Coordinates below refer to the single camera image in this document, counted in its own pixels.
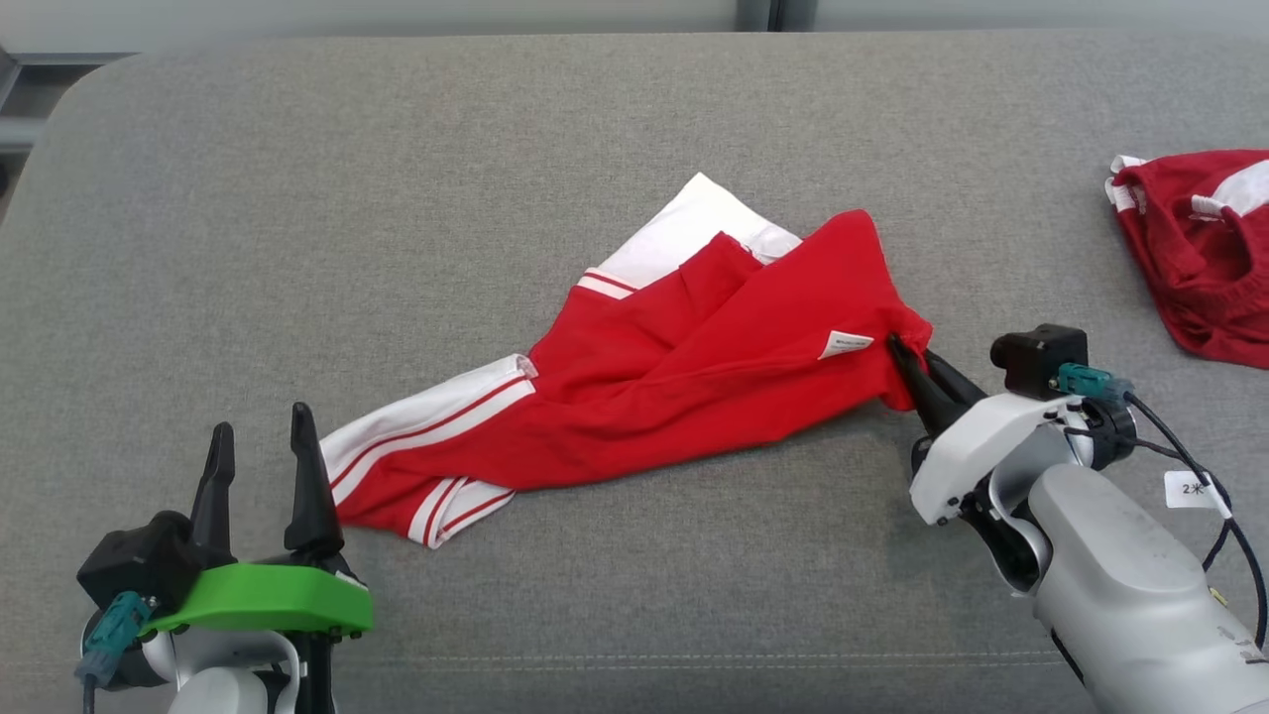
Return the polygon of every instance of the gray fabric surface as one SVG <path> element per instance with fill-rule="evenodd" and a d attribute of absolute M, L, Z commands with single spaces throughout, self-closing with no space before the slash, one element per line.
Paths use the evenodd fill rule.
<path fill-rule="evenodd" d="M 0 228 L 0 710 L 71 711 L 110 529 L 188 507 L 233 424 L 233 547 L 280 550 L 322 434 L 538 337 L 697 170 L 806 235 L 876 217 L 934 345 L 1082 326 L 1263 517 L 1263 373 L 1167 337 L 1101 190 L 1117 152 L 1269 143 L 1269 47 L 1103 33 L 331 39 L 137 57 L 55 112 Z M 915 416 L 519 496 L 437 552 L 352 531 L 379 630 L 345 711 L 1086 711 L 968 528 L 906 495 Z M 1112 478 L 1165 512 L 1167 464 Z M 1254 619 L 1236 554 L 1213 582 Z M 170 690 L 99 710 L 161 711 Z"/>

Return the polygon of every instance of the white label on cable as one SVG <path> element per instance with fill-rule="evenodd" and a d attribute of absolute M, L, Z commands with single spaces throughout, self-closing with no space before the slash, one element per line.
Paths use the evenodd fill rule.
<path fill-rule="evenodd" d="M 1213 487 L 1203 486 L 1194 472 L 1167 472 L 1164 474 L 1164 493 L 1169 509 L 1216 509 Z"/>
<path fill-rule="evenodd" d="M 824 354 L 820 354 L 820 360 L 825 356 L 832 356 L 834 354 L 841 354 L 844 351 L 855 351 L 863 349 L 872 344 L 871 336 L 864 336 L 862 334 L 850 334 L 848 331 L 831 330 L 829 332 L 829 341 L 824 345 Z"/>

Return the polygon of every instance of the black cable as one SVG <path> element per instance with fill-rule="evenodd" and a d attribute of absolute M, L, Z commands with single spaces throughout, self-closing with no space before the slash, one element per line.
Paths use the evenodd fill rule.
<path fill-rule="evenodd" d="M 93 714 L 96 710 L 96 677 L 88 675 L 84 677 L 84 714 Z"/>
<path fill-rule="evenodd" d="M 1147 420 L 1150 420 L 1152 425 L 1155 425 L 1155 429 L 1159 430 L 1159 434 L 1164 435 L 1164 439 L 1166 439 L 1167 443 L 1171 444 L 1174 449 L 1176 449 L 1176 454 L 1181 458 L 1181 462 L 1184 462 L 1185 465 L 1189 467 L 1192 472 L 1194 472 L 1194 476 L 1198 477 L 1198 479 L 1203 482 L 1204 486 L 1216 488 L 1212 484 L 1212 481 L 1208 478 L 1207 471 L 1199 467 L 1198 462 L 1194 460 L 1194 457 L 1192 457 L 1189 450 L 1185 449 L 1185 445 L 1181 444 L 1181 440 L 1176 439 L 1176 435 L 1173 434 L 1173 430 L 1167 429 L 1167 425 L 1165 425 L 1164 421 L 1159 419 L 1159 415 L 1155 415 L 1155 412 L 1150 407 L 1147 407 L 1141 399 L 1137 399 L 1137 396 L 1131 392 L 1126 392 L 1123 399 L 1128 405 L 1136 407 L 1137 411 L 1141 412 L 1143 417 L 1146 417 Z M 1247 559 L 1247 568 L 1251 571 L 1251 581 L 1256 586 L 1255 642 L 1258 648 L 1264 648 L 1265 626 L 1269 625 L 1269 597 L 1265 596 L 1264 573 L 1260 572 L 1260 562 L 1256 559 L 1256 554 L 1251 549 L 1251 544 L 1247 543 L 1246 534 L 1242 533 L 1242 528 L 1239 526 L 1239 523 L 1233 519 L 1232 514 L 1227 519 L 1225 519 L 1225 526 L 1221 529 L 1221 538 L 1217 539 L 1217 547 L 1212 548 L 1213 553 L 1218 553 L 1220 552 L 1218 547 L 1223 545 L 1225 536 L 1228 535 L 1225 533 L 1226 530 L 1228 531 L 1228 534 L 1232 534 L 1233 540 L 1239 543 L 1239 548 L 1242 550 L 1242 555 Z M 1209 558 L 1214 559 L 1216 555 L 1209 554 Z"/>

